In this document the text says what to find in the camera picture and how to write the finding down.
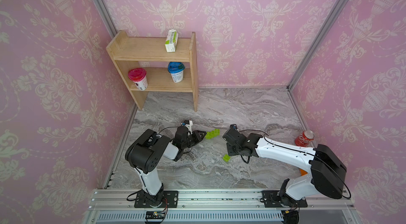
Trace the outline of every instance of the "blue lid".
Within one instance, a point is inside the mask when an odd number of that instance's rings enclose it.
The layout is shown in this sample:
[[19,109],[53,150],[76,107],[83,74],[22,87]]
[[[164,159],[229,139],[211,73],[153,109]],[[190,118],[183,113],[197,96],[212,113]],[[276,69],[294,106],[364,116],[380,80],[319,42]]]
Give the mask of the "blue lid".
[[185,65],[180,62],[170,62],[168,65],[168,71],[170,73],[178,73],[185,69]]

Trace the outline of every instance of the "soda can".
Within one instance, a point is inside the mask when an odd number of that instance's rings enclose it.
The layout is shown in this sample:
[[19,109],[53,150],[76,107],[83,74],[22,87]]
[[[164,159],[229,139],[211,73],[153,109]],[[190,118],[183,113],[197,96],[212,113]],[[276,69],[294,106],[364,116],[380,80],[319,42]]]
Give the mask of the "soda can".
[[297,146],[307,146],[312,140],[314,140],[314,132],[311,130],[305,130],[295,139]]

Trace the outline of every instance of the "black cable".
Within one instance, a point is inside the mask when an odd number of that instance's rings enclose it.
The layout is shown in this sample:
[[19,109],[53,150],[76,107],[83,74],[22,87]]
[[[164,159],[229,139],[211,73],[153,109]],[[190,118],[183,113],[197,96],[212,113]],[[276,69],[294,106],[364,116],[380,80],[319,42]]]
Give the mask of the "black cable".
[[165,130],[165,129],[168,129],[168,128],[177,128],[177,127],[179,127],[179,126],[170,126],[170,127],[163,128],[158,134],[161,134],[161,132],[162,132],[163,130]]
[[296,223],[299,223],[299,213],[300,213],[300,207],[298,209],[298,217],[296,218]]
[[[164,210],[162,210],[162,211],[160,211],[159,212],[159,214],[161,214],[161,213],[164,213],[165,212],[165,214],[164,214],[164,218],[160,221],[160,222],[157,222],[157,221],[151,221],[152,223],[157,223],[157,224],[161,224],[164,220],[165,220],[165,218],[166,218],[166,215],[168,214],[168,201],[167,201],[167,199],[166,198],[163,198],[162,199],[162,202],[165,204],[165,209]],[[148,221],[148,219],[145,217],[145,220],[146,221],[144,221],[144,223],[145,224],[147,224],[147,223],[149,223],[150,221]]]
[[132,195],[135,195],[135,194],[137,194],[137,193],[139,193],[140,191],[136,191],[136,192],[134,192],[134,193],[131,193],[131,194],[129,194],[128,196],[127,196],[127,201],[134,201],[134,200],[136,200],[137,198],[133,198],[133,199],[128,199],[130,196],[132,196]]
[[324,162],[324,161],[323,161],[322,159],[320,159],[318,156],[315,156],[315,155],[313,155],[313,154],[311,154],[311,153],[307,153],[307,152],[303,152],[303,151],[300,151],[300,150],[291,149],[291,148],[288,148],[288,147],[284,147],[284,146],[280,146],[280,145],[271,143],[271,142],[269,142],[268,140],[266,140],[265,137],[264,137],[263,139],[265,139],[265,141],[267,141],[269,144],[272,144],[272,145],[274,145],[274,146],[279,146],[279,147],[282,147],[282,148],[285,148],[285,149],[288,149],[288,150],[293,150],[293,151],[297,151],[297,152],[300,152],[300,153],[304,153],[304,154],[306,154],[306,155],[311,155],[311,156],[314,156],[315,158],[319,159],[322,163],[324,163],[324,165],[326,165],[331,171],[334,172],[334,174],[338,177],[338,179],[340,179],[340,181],[341,181],[341,182],[344,184],[344,186],[347,188],[349,196],[346,197],[346,196],[342,195],[342,197],[343,197],[343,198],[347,198],[347,199],[350,199],[350,198],[351,198],[351,191],[350,191],[350,189],[348,188],[348,186],[346,185],[346,183],[341,179],[341,177],[337,174],[337,172],[332,169],[332,167],[330,167],[326,162]]
[[193,149],[193,146],[190,148],[189,152],[185,152],[185,153],[190,153],[192,151],[192,149]]
[[297,208],[299,207],[299,205],[296,203],[296,207],[293,208],[293,206],[289,209],[289,211],[295,211]]
[[247,130],[242,130],[242,131],[239,131],[239,132],[243,132],[243,131],[260,131],[260,132],[262,132],[263,134],[269,136],[268,133],[263,132],[263,131],[261,131],[261,130],[248,130],[248,129],[247,129]]
[[246,164],[250,163],[250,157],[251,157],[251,156],[248,156],[247,161],[244,160],[244,158],[242,157],[242,155],[240,155],[240,156],[241,156],[241,159],[242,159],[243,162],[245,162]]

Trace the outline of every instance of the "gray marble surface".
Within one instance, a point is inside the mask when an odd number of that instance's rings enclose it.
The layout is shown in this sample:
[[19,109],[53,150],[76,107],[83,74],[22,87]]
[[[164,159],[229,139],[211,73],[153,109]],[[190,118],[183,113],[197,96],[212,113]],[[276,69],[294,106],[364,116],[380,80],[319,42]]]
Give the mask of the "gray marble surface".
[[[298,168],[272,159],[252,157],[249,164],[240,156],[229,162],[222,159],[227,150],[221,135],[230,124],[237,124],[240,130],[263,130],[271,139],[294,143],[301,126],[285,89],[207,88],[199,91],[198,112],[193,110],[191,93],[148,94],[144,109],[135,115],[112,188],[141,188],[137,174],[124,159],[125,151],[146,129],[159,132],[183,120],[193,120],[192,130],[220,129],[220,136],[204,139],[178,162],[162,157],[157,169],[166,189],[280,188],[286,178],[300,176]],[[161,134],[172,138],[175,131],[170,128]]]

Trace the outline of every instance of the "shelf board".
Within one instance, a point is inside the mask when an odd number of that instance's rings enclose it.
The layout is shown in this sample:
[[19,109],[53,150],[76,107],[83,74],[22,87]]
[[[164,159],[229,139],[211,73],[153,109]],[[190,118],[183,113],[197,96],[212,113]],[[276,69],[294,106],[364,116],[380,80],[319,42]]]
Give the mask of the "shelf board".
[[[183,73],[183,80],[175,83],[172,80],[167,68],[144,68],[147,71],[148,87],[145,91],[150,92],[193,92],[192,78],[190,76],[190,69],[185,69]],[[132,82],[130,90],[139,91]]]
[[166,52],[166,38],[128,37],[114,60],[189,62],[190,38],[179,38],[175,52]]

